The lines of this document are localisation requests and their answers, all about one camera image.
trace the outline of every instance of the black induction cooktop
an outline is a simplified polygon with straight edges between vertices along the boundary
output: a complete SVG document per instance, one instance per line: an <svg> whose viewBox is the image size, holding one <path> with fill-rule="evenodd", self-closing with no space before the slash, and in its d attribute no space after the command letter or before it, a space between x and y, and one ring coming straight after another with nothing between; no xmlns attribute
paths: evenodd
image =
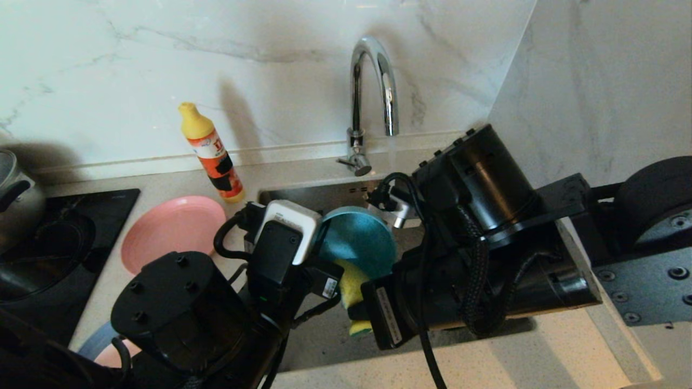
<svg viewBox="0 0 692 389"><path fill-rule="evenodd" d="M0 309L67 347L139 193L48 199L36 231L0 255Z"/></svg>

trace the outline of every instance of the dish soap bottle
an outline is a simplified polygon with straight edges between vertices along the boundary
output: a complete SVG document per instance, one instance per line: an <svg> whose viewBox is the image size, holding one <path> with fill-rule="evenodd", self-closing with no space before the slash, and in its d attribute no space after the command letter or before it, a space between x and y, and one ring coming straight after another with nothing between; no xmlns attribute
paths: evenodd
<svg viewBox="0 0 692 389"><path fill-rule="evenodd" d="M183 116L183 135L188 139L192 150L202 162L209 179L227 203L237 203L245 197L243 184L235 174L233 162L221 143L221 139L209 118L201 115L191 102L178 107Z"/></svg>

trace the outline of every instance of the pot handle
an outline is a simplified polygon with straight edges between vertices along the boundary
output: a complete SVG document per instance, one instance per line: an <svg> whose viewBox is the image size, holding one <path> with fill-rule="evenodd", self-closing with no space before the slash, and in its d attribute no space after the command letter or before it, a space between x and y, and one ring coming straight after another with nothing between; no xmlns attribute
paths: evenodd
<svg viewBox="0 0 692 389"><path fill-rule="evenodd" d="M0 212L5 212L7 208L19 197L22 193L31 188L31 184L27 180L17 181L10 186L2 197L0 197Z"/></svg>

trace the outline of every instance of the yellow sponge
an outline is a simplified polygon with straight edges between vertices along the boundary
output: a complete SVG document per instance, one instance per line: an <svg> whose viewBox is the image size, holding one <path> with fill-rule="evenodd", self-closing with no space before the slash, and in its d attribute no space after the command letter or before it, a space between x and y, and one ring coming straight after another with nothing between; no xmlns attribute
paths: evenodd
<svg viewBox="0 0 692 389"><path fill-rule="evenodd" d="M361 285L369 281L367 275L356 265L347 260L335 260L337 265L344 268L344 274L339 282L339 292L341 292L341 305L348 309L363 301ZM351 328L348 333L350 336L366 334L372 331L372 324L369 320L351 320Z"/></svg>

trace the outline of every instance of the stainless steel sink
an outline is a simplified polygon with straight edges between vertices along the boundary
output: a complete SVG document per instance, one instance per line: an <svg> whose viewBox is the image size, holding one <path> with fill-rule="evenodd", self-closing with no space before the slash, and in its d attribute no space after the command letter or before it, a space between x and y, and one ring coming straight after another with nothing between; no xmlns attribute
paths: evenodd
<svg viewBox="0 0 692 389"><path fill-rule="evenodd" d="M371 180L307 188L264 190L259 192L258 202L266 205L272 200L286 199L326 214L341 206L367 207L365 193L375 189L378 183L379 181ZM393 232L399 257L404 251L418 246L423 237L422 227L394 229ZM317 296L308 296L303 303L301 313L322 301L324 300ZM352 338L348 334L349 326L348 315L341 306L334 307L304 323L291 332L280 371L316 368L421 349L420 342L414 338L396 350L380 351L372 334ZM525 332L532 328L533 322L530 319L511 320L505 324L498 336ZM473 335L465 328L436 331L430 334L433 347L474 340Z"/></svg>

